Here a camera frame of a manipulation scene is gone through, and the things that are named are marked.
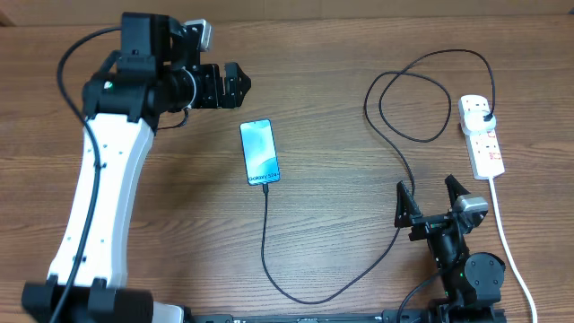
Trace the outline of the white charger adapter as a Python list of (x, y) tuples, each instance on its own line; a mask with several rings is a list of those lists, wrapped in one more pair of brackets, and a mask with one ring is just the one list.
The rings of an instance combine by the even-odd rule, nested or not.
[(497, 119), (486, 111), (464, 110), (461, 117), (461, 127), (465, 135), (479, 135), (493, 130), (497, 125)]

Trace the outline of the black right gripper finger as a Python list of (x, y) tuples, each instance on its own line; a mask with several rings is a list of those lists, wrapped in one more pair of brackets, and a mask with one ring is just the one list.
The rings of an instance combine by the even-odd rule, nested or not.
[(444, 180), (450, 205), (453, 206), (460, 196), (469, 195), (470, 192), (452, 175), (448, 175)]
[(396, 184), (396, 216), (394, 226), (407, 228), (422, 218), (422, 212), (403, 181)]

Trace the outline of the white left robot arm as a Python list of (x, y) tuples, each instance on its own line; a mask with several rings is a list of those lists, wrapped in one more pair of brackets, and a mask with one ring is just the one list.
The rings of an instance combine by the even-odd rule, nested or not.
[(83, 157), (65, 234), (44, 283), (22, 307), (38, 322), (189, 322), (191, 310), (130, 289), (127, 240), (135, 192), (162, 114), (235, 109), (251, 81), (238, 64), (204, 64), (212, 25), (124, 13), (113, 50), (83, 86), (74, 114)]

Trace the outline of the Galaxy smartphone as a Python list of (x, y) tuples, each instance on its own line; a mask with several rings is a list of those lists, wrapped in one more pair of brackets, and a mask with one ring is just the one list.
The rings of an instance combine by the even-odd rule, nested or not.
[(246, 174), (250, 186), (264, 185), (281, 179), (272, 123), (260, 119), (239, 126)]

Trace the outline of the white power strip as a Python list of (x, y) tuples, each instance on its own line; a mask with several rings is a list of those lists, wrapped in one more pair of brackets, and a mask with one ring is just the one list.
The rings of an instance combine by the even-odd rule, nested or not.
[[(487, 99), (474, 94), (462, 96), (458, 109), (460, 125), (464, 110), (491, 112)], [(465, 141), (475, 179), (494, 179), (505, 172), (495, 128), (479, 135), (465, 135)]]

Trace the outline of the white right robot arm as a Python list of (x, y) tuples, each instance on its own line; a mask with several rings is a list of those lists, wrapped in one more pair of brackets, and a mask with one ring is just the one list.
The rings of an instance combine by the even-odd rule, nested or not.
[[(444, 214), (425, 216), (404, 182), (396, 185), (395, 227), (409, 229), (409, 240), (424, 240), (434, 258), (437, 272), (405, 296), (397, 310), (386, 310), (387, 322), (505, 322), (501, 300), (506, 265), (488, 252), (472, 254), (466, 234), (477, 228), (489, 210), (488, 202), (470, 193), (454, 176), (445, 178), (450, 208)], [(409, 310), (409, 300), (439, 279), (445, 297), (431, 300), (425, 309)]]

